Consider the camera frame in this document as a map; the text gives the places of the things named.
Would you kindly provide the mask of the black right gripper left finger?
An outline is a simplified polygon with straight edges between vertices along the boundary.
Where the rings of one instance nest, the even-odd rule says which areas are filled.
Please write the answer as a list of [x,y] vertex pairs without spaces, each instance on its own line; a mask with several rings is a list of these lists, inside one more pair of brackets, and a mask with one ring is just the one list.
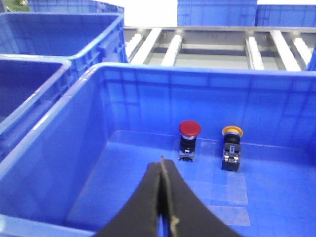
[[150,162],[138,187],[95,237],[156,237],[158,220],[164,211],[162,161]]

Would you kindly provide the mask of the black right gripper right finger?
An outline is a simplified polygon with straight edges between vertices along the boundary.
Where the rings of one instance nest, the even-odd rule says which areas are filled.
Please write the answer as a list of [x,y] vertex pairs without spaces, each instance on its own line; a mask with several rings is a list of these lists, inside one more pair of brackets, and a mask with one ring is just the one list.
[[184,181],[175,163],[161,160],[161,214],[166,237],[239,237]]

